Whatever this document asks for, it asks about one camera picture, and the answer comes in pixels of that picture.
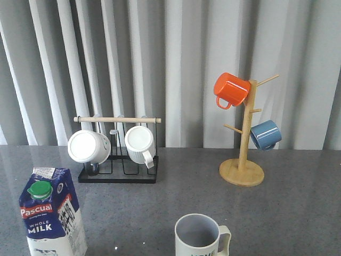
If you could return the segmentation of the grey HOME mug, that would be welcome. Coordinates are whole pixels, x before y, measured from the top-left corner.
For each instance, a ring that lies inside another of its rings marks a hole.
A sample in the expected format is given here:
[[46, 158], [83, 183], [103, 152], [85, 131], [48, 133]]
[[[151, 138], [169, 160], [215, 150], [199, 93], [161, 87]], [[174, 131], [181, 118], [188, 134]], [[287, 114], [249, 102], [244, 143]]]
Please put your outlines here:
[[231, 232], [209, 216], [191, 213], [174, 227], [176, 255], [229, 255]]

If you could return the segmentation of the blue white milk carton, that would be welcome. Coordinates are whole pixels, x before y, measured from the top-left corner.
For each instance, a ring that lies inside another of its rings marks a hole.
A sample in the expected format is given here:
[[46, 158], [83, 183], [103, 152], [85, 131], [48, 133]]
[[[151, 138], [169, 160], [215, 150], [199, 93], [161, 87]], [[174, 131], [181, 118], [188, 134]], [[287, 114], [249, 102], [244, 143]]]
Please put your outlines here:
[[35, 167], [19, 197], [31, 255], [85, 255], [81, 210], [69, 169]]

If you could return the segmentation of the white ribbed mug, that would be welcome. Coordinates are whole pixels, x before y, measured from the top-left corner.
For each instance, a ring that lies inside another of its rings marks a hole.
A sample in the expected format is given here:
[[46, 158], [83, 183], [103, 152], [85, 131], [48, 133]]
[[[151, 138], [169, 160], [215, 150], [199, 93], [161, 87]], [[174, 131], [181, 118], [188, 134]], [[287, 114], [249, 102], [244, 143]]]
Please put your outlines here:
[[155, 141], [150, 129], [134, 126], [125, 135], [125, 145], [130, 159], [138, 164], [145, 164], [148, 169], [154, 167], [156, 155]]

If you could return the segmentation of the orange mug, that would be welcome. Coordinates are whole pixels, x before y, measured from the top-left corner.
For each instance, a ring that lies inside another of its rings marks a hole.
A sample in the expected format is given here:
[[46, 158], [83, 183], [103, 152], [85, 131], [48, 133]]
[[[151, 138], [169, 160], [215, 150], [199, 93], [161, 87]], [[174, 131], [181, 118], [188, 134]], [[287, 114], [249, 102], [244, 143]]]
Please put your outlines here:
[[223, 73], [214, 85], [216, 104], [222, 109], [238, 106], [248, 96], [251, 83], [230, 73]]

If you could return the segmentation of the white smooth mug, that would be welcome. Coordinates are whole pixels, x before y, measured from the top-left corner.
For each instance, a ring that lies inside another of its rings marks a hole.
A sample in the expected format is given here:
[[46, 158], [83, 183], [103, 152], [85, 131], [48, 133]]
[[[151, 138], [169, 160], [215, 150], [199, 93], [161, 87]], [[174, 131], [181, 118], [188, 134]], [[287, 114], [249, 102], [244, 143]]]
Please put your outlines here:
[[68, 154], [78, 163], [83, 163], [90, 176], [99, 174], [99, 165], [104, 163], [111, 152], [111, 143], [102, 133], [80, 130], [68, 141]]

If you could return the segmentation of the wooden mug tree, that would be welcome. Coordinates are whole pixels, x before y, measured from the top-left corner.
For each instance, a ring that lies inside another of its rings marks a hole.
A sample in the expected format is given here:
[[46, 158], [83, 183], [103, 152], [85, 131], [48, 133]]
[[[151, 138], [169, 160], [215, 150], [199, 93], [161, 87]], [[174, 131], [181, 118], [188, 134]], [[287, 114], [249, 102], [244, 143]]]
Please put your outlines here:
[[235, 127], [227, 124], [224, 125], [225, 127], [241, 134], [239, 157], [227, 159], [219, 166], [220, 176], [231, 184], [242, 187], [253, 187], [259, 185], [264, 180], [263, 169], [258, 164], [247, 159], [250, 129], [253, 114], [262, 111], [261, 109], [254, 108], [257, 87], [276, 79], [277, 77], [279, 77], [278, 74], [261, 82], [251, 79], [249, 81], [251, 84], [250, 92], [244, 101], [245, 108], [243, 113], [242, 130], [236, 129]]

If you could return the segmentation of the blue mug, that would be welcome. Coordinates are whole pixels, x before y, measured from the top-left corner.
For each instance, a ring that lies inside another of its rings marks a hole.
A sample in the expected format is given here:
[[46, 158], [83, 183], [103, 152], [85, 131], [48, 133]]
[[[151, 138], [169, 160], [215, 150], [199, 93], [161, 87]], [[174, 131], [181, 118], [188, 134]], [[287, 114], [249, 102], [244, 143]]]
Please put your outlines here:
[[273, 120], [253, 126], [250, 137], [256, 148], [264, 151], [273, 149], [282, 140], [281, 132]]

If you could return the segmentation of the grey pleated curtain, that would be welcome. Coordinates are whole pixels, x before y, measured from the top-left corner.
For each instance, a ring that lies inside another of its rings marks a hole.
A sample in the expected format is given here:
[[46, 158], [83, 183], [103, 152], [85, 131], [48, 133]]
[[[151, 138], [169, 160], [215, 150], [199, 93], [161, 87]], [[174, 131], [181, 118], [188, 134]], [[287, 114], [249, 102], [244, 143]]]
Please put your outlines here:
[[159, 117], [158, 145], [237, 148], [223, 72], [278, 78], [253, 116], [280, 149], [340, 149], [340, 1], [1, 1], [1, 144], [67, 144], [76, 116]]

